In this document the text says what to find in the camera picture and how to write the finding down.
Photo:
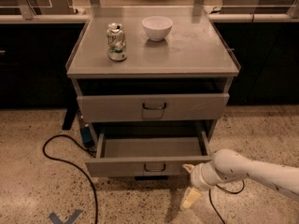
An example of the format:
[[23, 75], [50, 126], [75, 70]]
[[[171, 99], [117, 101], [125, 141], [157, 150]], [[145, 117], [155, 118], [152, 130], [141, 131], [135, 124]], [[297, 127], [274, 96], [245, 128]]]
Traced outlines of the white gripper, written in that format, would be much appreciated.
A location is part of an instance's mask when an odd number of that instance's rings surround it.
[[212, 161], [196, 166], [183, 164], [182, 167], [191, 174], [191, 183], [194, 188], [186, 188], [180, 203], [181, 210], [189, 209], [202, 196], [202, 191], [212, 189], [223, 181], [223, 176], [216, 170]]

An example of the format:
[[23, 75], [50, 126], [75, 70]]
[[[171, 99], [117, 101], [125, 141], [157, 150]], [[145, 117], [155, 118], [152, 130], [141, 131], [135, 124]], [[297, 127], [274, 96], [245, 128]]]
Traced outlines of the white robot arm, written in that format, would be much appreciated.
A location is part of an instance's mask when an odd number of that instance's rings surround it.
[[190, 174], [180, 209], [189, 209], [207, 191], [221, 183], [249, 178], [288, 198], [299, 201], [299, 168], [264, 161], [250, 160], [231, 149], [220, 149], [212, 160], [197, 165], [184, 164]]

